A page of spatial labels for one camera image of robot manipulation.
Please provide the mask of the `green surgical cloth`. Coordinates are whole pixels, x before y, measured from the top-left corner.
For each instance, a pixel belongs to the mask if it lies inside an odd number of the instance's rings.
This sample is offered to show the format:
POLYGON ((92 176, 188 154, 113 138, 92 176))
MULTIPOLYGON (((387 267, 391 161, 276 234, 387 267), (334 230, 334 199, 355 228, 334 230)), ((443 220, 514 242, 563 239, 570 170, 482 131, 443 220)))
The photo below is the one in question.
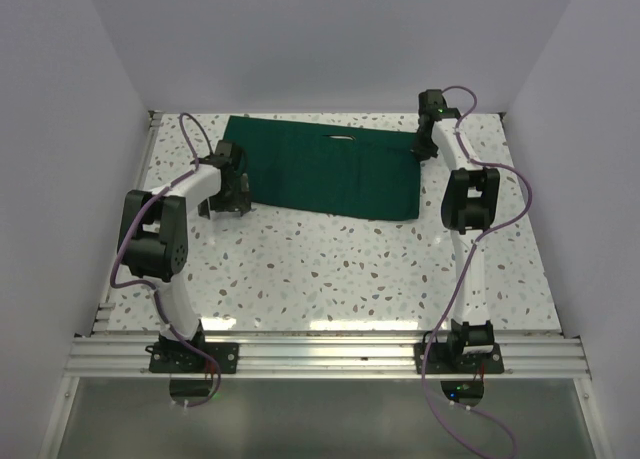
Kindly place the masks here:
POLYGON ((367 220, 419 217, 411 133, 232 116, 223 139, 245 149, 256 203, 367 220))

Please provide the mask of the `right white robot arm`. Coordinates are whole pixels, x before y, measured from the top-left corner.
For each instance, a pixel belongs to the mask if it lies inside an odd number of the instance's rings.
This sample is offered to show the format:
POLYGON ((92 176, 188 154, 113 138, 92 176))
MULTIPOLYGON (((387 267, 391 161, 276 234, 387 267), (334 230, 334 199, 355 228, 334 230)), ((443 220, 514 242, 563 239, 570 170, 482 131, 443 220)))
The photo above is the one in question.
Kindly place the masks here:
POLYGON ((477 367, 492 355, 495 335, 486 300, 484 252, 478 245, 496 216, 500 173, 479 164, 457 125, 461 114, 450 107, 440 89, 418 95, 418 129, 412 153, 420 162, 442 157, 449 178, 441 203, 441 221, 451 233, 456 265, 453 302, 446 340, 429 349, 429 367, 457 371, 477 367))

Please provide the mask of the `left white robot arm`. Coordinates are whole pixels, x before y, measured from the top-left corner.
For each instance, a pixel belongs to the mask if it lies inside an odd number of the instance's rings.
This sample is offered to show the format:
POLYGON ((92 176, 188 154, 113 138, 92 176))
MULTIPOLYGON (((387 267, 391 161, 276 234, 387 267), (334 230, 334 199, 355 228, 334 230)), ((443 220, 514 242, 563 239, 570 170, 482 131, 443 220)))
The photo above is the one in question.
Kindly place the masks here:
POLYGON ((183 270, 189 255, 188 216, 196 212, 244 215, 251 209, 248 156, 239 145, 221 141, 206 157, 196 157, 186 173, 152 190, 131 190, 124 200, 110 287, 150 291, 161 337, 176 342, 172 358, 185 371, 201 369, 207 346, 186 290, 183 270))

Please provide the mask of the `steel instrument tray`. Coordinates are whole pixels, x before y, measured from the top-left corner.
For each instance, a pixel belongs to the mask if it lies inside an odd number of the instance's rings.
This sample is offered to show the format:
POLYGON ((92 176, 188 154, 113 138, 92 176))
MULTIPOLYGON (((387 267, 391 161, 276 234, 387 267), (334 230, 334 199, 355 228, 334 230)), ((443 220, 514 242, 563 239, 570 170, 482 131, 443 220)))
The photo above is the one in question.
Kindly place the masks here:
POLYGON ((343 134, 324 134, 321 137, 327 138, 327 139, 331 139, 334 141, 349 141, 349 142, 353 142, 355 141, 355 137, 352 135, 343 135, 343 134))

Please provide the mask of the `aluminium left rail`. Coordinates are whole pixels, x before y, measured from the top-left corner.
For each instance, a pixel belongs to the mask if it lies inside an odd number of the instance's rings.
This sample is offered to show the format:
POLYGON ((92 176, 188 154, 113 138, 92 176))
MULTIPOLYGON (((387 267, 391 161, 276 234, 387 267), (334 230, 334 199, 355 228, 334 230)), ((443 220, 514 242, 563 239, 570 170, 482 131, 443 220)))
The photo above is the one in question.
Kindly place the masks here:
MULTIPOLYGON (((161 127, 163 115, 164 113, 161 111, 149 112, 149 127, 146 134, 144 148, 142 150, 141 161, 133 183, 133 186, 135 188, 140 188, 145 184, 150 157, 155 147, 155 142, 158 130, 161 127)), ((110 283, 112 268, 113 264, 111 264, 107 273, 107 283, 105 285, 103 297, 99 301, 97 306, 92 329, 89 333, 90 336, 94 334, 110 334, 112 332, 112 330, 110 329, 111 322, 113 322, 115 325, 118 324, 119 327, 125 329, 124 325, 120 326, 120 324, 123 324, 123 319, 121 318, 121 316, 125 315, 125 311, 131 313, 132 306, 130 304, 124 303, 121 290, 117 290, 116 292, 112 291, 110 283)))

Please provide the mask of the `aluminium rail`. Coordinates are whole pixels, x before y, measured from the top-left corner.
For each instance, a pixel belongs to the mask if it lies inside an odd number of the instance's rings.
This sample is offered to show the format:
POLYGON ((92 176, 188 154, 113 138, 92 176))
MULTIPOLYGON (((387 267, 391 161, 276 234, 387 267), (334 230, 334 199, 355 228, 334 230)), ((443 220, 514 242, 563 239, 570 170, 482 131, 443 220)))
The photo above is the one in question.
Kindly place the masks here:
MULTIPOLYGON (((97 335, 73 341, 63 372, 68 377, 149 378, 151 335, 97 335)), ((414 333, 231 334, 209 343, 239 344, 233 379, 416 379, 414 333)), ((582 343, 560 335, 499 333, 501 379, 586 379, 582 343)))
MULTIPOLYGON (((161 127, 163 115, 164 113, 161 111, 149 112, 149 127, 146 134, 144 148, 142 150, 141 161, 133 183, 133 186, 135 188, 140 188, 145 184, 150 157, 155 147, 155 142, 158 130, 161 127)), ((103 297, 99 301, 97 306, 92 329, 89 333, 90 336, 94 334, 110 334, 112 332, 112 330, 110 329, 111 322, 113 322, 115 325, 118 324, 119 327, 125 329, 124 325, 120 326, 120 324, 123 324, 123 319, 121 318, 121 316, 125 315, 125 311, 131 313, 132 306, 130 304, 124 303, 121 290, 117 290, 116 292, 112 291, 110 283, 112 268, 113 264, 111 264, 107 273, 107 283, 105 285, 103 297)))

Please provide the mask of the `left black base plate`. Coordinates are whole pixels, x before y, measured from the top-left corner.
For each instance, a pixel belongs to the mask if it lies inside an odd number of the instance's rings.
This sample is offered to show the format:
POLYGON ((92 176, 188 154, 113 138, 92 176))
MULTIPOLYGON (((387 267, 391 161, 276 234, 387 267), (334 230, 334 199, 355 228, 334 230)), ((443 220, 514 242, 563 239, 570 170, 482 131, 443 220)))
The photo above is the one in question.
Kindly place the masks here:
MULTIPOLYGON (((235 374, 239 360, 240 345, 232 342, 207 342, 202 348, 218 364, 221 374, 235 374)), ((211 367, 205 358, 187 350, 180 343, 163 346, 159 342, 147 345, 145 351, 150 355, 149 371, 160 374, 198 374, 210 372, 211 367)))

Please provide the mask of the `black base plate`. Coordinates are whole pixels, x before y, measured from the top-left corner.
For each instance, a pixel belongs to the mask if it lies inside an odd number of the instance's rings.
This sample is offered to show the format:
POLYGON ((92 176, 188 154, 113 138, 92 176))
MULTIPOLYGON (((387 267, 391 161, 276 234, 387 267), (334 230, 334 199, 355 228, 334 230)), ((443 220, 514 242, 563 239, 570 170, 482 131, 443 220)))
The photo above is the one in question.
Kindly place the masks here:
MULTIPOLYGON (((240 345, 232 342, 207 342, 202 348, 218 364, 221 374, 235 374, 239 360, 240 345)), ((163 346, 159 342, 147 345, 145 351, 150 355, 149 371, 160 374, 198 374, 210 372, 211 367, 205 358, 187 350, 180 343, 163 346)))
POLYGON ((502 374, 505 372, 499 344, 495 344, 490 352, 454 356, 445 343, 433 343, 427 359, 424 359, 425 348, 424 343, 416 343, 413 346, 414 363, 418 374, 422 373, 423 362, 426 362, 426 375, 502 374))

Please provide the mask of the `aluminium front rail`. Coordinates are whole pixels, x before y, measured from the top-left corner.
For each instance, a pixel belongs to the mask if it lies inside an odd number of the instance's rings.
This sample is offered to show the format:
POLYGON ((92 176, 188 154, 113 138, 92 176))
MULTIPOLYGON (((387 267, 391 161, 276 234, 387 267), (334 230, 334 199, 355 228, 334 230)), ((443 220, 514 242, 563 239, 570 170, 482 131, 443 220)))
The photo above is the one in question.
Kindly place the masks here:
MULTIPOLYGON (((73 341, 63 372, 68 377, 149 378, 151 335, 97 335, 73 341)), ((239 344, 233 379, 416 379, 414 333, 231 334, 209 343, 239 344)), ((501 379, 586 379, 582 343, 560 335, 499 333, 501 379)))

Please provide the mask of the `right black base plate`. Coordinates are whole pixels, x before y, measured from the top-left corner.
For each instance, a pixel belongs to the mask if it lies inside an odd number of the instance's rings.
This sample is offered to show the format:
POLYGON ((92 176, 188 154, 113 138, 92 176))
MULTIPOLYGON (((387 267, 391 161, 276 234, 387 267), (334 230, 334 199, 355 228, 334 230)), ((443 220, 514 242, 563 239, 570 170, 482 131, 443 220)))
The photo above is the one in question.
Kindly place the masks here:
POLYGON ((413 346, 414 363, 418 374, 422 373, 423 362, 426 362, 426 375, 502 374, 505 372, 499 344, 495 344, 490 352, 454 356, 445 343, 433 343, 427 359, 424 359, 425 348, 424 343, 416 343, 413 346))

